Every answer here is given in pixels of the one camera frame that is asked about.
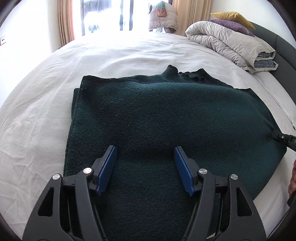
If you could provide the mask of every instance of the mattress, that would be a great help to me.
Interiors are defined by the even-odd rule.
[[[181,72],[204,68],[234,88],[251,88],[281,131],[296,135],[291,121],[296,111],[279,104],[291,99],[285,91],[281,96],[272,94],[277,80],[268,72],[249,74],[213,50],[172,34],[121,31],[84,36],[40,63],[0,108],[0,213],[20,238],[48,180],[63,173],[73,89],[80,86],[82,77],[154,75],[169,64]],[[254,200],[267,234],[288,209],[294,160],[295,153],[288,149]]]

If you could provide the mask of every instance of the beige curtain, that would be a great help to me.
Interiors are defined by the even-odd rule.
[[[193,23],[209,20],[211,0],[173,0],[179,21],[178,35],[185,36],[186,29]]]
[[[75,39],[72,21],[72,0],[58,0],[58,19],[59,35],[61,44],[64,46]]]

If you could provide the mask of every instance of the puffer jacket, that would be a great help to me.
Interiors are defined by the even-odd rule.
[[[149,13],[149,30],[153,30],[155,28],[165,28],[165,31],[170,33],[174,33],[178,30],[178,18],[175,8],[169,3],[165,3],[165,9],[167,16],[159,17],[157,15],[157,6],[152,6],[152,10]]]

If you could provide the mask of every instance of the wall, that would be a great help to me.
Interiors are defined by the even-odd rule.
[[[14,87],[61,47],[57,0],[22,0],[0,27],[0,106]]]
[[[210,12],[236,11],[249,21],[278,34],[296,48],[287,25],[267,0],[212,0]]]

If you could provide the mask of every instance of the folded dark green sweater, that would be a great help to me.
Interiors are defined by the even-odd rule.
[[[174,147],[215,175],[237,174],[253,199],[286,152],[271,136],[279,127],[260,98],[203,69],[178,73],[170,65],[154,76],[84,76],[72,113],[64,175],[91,166],[111,144],[118,149],[96,201],[110,241],[181,240],[198,197],[183,188]]]

